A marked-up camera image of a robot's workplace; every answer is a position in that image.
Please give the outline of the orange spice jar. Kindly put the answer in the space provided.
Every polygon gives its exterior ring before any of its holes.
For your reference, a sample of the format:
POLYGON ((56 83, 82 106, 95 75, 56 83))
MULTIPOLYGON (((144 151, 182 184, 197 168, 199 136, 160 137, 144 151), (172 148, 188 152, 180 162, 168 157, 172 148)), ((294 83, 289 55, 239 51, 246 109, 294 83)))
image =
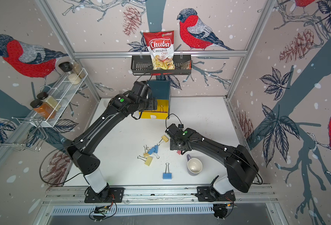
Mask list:
POLYGON ((44 119, 53 119, 56 116, 55 110, 47 103, 36 99, 30 103, 30 106, 44 119))

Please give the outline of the blue binder clip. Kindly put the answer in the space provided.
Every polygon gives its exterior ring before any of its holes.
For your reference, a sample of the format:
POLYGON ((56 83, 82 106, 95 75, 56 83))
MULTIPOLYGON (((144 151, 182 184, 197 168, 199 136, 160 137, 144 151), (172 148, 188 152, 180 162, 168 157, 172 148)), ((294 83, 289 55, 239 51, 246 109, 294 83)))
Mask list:
POLYGON ((156 156, 157 159, 160 158, 160 156, 158 155, 158 151, 159 151, 159 145, 155 145, 153 154, 156 156))
POLYGON ((153 146, 152 148, 149 149, 148 153, 151 155, 151 154, 155 153, 156 151, 157 151, 157 146, 153 146))
POLYGON ((165 172, 163 173, 162 179, 164 179, 164 180, 172 179, 172 174, 169 171, 169 163, 165 164, 165 172))

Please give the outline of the yellow binder clip lower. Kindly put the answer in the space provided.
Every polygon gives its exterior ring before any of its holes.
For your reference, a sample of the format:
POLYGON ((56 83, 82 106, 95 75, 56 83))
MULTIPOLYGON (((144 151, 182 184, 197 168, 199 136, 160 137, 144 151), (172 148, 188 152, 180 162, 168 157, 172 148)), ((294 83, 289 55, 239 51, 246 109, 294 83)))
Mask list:
POLYGON ((153 160, 153 157, 150 157, 150 156, 142 157, 142 156, 138 155, 137 159, 140 159, 140 160, 144 161, 146 166, 150 166, 151 162, 153 160))

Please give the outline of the yellow binder clip upper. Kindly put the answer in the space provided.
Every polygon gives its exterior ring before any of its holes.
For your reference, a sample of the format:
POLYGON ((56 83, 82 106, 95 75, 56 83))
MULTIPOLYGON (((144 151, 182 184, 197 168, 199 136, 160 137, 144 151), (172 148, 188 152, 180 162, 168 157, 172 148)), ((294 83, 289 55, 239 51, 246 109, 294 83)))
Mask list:
POLYGON ((162 143, 167 143, 168 141, 169 141, 168 136, 163 135, 163 136, 161 137, 161 140, 158 142, 158 145, 161 145, 162 143))

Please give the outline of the yellow top drawer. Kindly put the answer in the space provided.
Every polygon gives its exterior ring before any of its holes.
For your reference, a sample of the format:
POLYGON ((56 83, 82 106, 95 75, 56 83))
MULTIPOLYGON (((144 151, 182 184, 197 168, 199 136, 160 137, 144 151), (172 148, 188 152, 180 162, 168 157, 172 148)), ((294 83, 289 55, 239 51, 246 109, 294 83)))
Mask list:
POLYGON ((169 115, 169 100, 159 99, 158 101, 158 107, 156 111, 144 111, 141 115, 141 119, 159 119, 159 120, 165 120, 169 115), (166 112, 161 113, 160 112, 160 105, 165 106, 166 112))

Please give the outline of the blue binder clip front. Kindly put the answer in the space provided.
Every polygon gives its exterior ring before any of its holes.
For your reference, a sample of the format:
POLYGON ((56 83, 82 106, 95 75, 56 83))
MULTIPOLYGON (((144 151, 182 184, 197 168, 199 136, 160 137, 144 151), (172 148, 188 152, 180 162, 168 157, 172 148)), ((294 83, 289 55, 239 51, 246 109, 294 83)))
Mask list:
POLYGON ((163 173, 162 179, 164 179, 164 180, 172 179, 172 174, 169 171, 169 163, 165 164, 165 172, 163 173))

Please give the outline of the yellow spice jar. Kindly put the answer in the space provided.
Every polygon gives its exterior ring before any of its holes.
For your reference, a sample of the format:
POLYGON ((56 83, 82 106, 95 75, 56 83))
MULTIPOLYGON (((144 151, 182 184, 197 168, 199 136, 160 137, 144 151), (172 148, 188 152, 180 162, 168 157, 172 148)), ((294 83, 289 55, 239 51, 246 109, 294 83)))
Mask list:
POLYGON ((56 112, 60 110, 61 104, 55 100, 51 95, 47 92, 41 92, 37 95, 37 98, 44 103, 47 103, 51 108, 53 108, 56 112))

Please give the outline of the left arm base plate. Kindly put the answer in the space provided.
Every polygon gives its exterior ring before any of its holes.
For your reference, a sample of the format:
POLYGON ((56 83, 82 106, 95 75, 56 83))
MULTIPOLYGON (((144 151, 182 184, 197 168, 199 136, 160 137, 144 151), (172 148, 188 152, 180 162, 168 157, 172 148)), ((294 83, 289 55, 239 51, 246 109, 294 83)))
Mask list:
POLYGON ((121 203, 125 188, 107 187, 100 193, 95 193, 91 187, 85 191, 85 203, 121 203))

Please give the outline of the teal drawer cabinet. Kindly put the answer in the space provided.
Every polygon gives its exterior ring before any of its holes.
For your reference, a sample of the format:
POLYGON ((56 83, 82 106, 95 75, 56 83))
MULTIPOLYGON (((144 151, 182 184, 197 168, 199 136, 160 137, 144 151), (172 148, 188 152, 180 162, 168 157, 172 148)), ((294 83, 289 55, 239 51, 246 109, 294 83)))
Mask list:
POLYGON ((164 100, 169 100, 171 97, 170 93, 170 87, 171 83, 170 81, 161 81, 161 80, 151 80, 148 85, 150 86, 152 90, 152 94, 154 97, 164 100))

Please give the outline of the white utensil cup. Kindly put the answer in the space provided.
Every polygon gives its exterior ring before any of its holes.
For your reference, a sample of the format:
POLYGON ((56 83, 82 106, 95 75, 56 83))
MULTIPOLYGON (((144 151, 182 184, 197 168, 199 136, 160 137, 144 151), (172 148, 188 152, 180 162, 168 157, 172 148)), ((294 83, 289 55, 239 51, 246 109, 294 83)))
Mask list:
POLYGON ((108 107, 110 101, 111 101, 110 98, 103 98, 102 99, 104 108, 107 108, 108 107))

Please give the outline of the white spice jar black lid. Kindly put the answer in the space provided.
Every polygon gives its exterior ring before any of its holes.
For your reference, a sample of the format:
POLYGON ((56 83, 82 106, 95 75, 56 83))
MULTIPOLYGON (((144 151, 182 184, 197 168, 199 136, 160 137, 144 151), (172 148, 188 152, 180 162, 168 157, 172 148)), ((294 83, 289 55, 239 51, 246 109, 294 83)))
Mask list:
POLYGON ((77 84, 81 83, 82 79, 73 70, 73 67, 70 62, 60 63, 59 68, 67 75, 67 78, 71 82, 72 85, 77 85, 77 84))

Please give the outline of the brown spice jar rear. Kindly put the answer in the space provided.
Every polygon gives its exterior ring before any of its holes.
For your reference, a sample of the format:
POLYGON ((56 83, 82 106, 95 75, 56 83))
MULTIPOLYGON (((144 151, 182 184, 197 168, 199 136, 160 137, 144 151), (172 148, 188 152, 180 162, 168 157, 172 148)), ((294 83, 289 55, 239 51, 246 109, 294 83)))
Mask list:
POLYGON ((75 60, 72 60, 70 63, 72 66, 72 70, 79 76, 80 79, 83 79, 85 77, 85 72, 82 66, 75 60))

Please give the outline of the Chuba cassava chips bag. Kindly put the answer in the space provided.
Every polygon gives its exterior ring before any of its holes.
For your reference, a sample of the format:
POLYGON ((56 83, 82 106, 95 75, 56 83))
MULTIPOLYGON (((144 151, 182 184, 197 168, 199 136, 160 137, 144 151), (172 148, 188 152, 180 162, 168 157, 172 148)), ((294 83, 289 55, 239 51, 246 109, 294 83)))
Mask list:
POLYGON ((175 69, 174 31, 146 32, 144 39, 151 56, 153 70, 175 69))

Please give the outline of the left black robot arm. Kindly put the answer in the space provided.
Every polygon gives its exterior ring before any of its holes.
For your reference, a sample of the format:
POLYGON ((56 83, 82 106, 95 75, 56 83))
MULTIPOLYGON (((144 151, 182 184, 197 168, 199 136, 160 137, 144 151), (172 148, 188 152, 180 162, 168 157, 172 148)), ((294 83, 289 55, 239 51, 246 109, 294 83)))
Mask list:
POLYGON ((65 145, 73 164, 81 171, 92 191, 100 196, 108 194, 109 185, 100 171, 100 160, 94 152, 105 136, 122 120, 135 112, 157 109, 146 81, 135 81, 133 88, 113 97, 101 116, 79 137, 65 145))

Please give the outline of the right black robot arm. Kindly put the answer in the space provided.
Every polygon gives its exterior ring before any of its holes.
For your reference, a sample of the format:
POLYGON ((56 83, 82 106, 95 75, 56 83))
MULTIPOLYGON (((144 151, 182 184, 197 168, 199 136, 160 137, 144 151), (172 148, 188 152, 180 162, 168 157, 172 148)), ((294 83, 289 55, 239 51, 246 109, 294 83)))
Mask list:
POLYGON ((256 165, 250 151, 242 146, 224 145, 202 136, 197 131, 187 128, 181 130, 175 124, 166 128, 165 132, 170 136, 174 145, 171 150, 199 151, 217 160, 226 168, 227 175, 218 177, 210 185, 210 188, 218 194, 225 194, 231 190, 247 193, 258 174, 256 165))

